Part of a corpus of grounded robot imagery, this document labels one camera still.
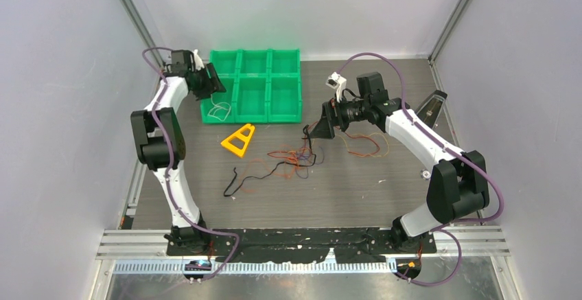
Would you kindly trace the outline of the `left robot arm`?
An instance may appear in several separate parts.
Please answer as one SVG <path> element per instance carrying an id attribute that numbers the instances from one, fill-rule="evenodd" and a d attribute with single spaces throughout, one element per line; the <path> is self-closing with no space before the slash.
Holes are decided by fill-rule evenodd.
<path id="1" fill-rule="evenodd" d="M 186 144 L 177 112 L 189 94 L 197 100 L 209 99 L 226 88 L 214 66 L 205 63 L 196 49 L 170 50 L 170 62 L 155 71 L 159 87 L 154 97 L 130 115 L 137 158 L 158 179 L 170 208 L 172 225 L 165 239 L 170 246 L 201 255 L 209 249 L 211 232 L 185 176 Z"/>

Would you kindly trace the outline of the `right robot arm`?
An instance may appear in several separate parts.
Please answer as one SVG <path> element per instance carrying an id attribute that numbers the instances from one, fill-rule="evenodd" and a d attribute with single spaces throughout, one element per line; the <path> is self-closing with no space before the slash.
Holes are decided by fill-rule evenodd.
<path id="1" fill-rule="evenodd" d="M 359 94 L 347 100 L 346 79 L 336 72 L 328 77 L 326 85 L 336 94 L 323 103 L 310 137 L 332 139 L 336 128 L 346 131 L 352 122 L 368 121 L 404 144 L 429 170 L 425 203 L 394 219 L 389 231 L 388 238 L 398 251 L 411 251 L 427 232 L 489 205 L 489 188 L 482 175 L 485 159 L 478 151 L 466 152 L 451 145 L 401 98 L 390 98 L 380 73 L 362 74 L 356 82 Z"/>

